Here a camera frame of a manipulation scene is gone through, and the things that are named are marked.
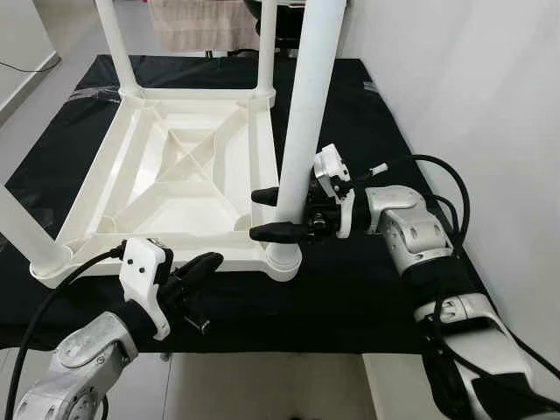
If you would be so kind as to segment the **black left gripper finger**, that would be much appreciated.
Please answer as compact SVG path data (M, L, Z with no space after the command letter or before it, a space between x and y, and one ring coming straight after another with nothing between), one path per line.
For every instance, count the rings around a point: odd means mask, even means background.
M183 285L201 284L215 273L224 261L224 255L217 252L206 252L204 255L193 257L179 268L179 281Z

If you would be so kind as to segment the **cream plastic table top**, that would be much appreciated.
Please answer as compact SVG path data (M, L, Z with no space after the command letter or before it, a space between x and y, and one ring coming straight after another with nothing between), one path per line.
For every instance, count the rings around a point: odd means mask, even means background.
M150 88L126 94L89 135L43 140L13 173L59 205L47 229L65 261L39 275L49 288L77 265L127 239L153 239L183 264L205 252L223 271L262 272L287 283L295 268L272 262L251 228L275 209L251 193L279 184L272 89Z

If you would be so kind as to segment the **black tablecloth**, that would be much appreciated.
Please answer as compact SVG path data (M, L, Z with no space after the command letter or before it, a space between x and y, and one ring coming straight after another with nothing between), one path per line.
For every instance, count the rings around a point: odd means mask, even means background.
M256 59L129 57L136 79L147 88L252 88ZM115 65L107 53L96 59L69 88L117 87ZM272 111L276 145L283 148L295 61L275 67L276 106ZM336 143L351 168L377 165L383 158L408 155L403 135L380 94L364 91L373 81L360 59L336 59L325 105L323 139ZM119 103L83 99L64 101L43 135L17 164L0 164L0 181L28 205L36 219L52 216L59 226L63 209L47 203L41 191L19 189L12 177L40 141L51 143L89 135L97 123L108 123ZM216 273L201 289L195 305L211 319L207 335L184 321L171 326L168 339L141 340L141 352L234 353L300 352L342 354L417 354L424 343L412 316L415 297L397 276L380 237L321 241L303 247L304 263L288 283L263 273ZM31 277L28 261L13 247L0 248L0 351L19 347L28 321L49 289ZM32 339L33 351L52 351L76 328L123 301L115 277L85 276L52 304Z

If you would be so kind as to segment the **beige cloth covered side table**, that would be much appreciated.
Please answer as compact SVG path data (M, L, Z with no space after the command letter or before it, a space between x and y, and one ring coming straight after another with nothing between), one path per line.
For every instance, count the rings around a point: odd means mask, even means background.
M172 52L257 49L256 17L243 0L149 0L153 29Z

